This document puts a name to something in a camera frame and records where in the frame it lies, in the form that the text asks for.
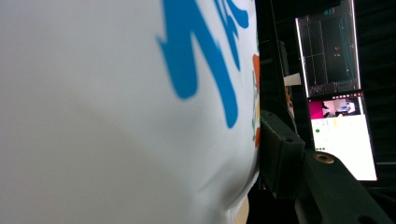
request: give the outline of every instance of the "black object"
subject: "black object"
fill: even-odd
[[[262,111],[261,177],[276,199],[295,200],[301,223],[392,223],[336,157],[304,150],[275,114]]]

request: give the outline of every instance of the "computer screen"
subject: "computer screen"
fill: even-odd
[[[358,180],[376,180],[362,92],[308,100],[316,151],[333,154]]]
[[[353,1],[296,19],[308,97],[361,88]]]

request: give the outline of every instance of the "white fabric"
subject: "white fabric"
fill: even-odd
[[[198,28],[197,90],[178,95],[165,6],[195,2],[167,2],[1,1],[0,223],[233,222],[257,174],[254,1],[233,1],[247,28],[231,1],[219,0],[220,11],[196,3],[226,64],[235,121]]]

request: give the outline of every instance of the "blue graphic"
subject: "blue graphic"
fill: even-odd
[[[239,58],[233,36],[237,37],[235,23],[230,15],[221,16],[219,0],[215,0],[215,3],[230,42],[233,59],[239,69]],[[248,14],[246,11],[238,9],[231,0],[227,0],[227,3],[238,24],[243,28],[248,27]],[[238,117],[235,92],[222,52],[210,34],[198,6],[194,0],[163,0],[163,8],[167,41],[159,40],[159,42],[162,45],[169,75],[177,95],[181,99],[189,99],[198,89],[198,77],[191,43],[191,34],[195,34],[216,80],[227,126],[232,128]]]

